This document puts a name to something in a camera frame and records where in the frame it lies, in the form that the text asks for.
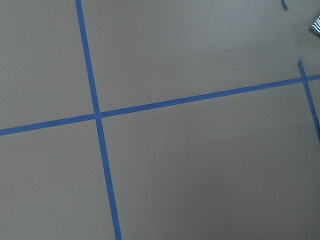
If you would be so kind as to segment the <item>navy white striped polo shirt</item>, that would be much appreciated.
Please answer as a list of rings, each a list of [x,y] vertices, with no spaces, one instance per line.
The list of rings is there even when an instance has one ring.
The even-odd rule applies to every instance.
[[[320,37],[320,16],[318,16],[312,25],[309,27],[309,30]]]

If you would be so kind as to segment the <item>brown table cover mat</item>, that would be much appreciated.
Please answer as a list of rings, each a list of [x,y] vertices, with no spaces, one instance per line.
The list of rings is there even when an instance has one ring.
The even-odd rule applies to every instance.
[[[3,0],[3,240],[317,240],[317,0]]]

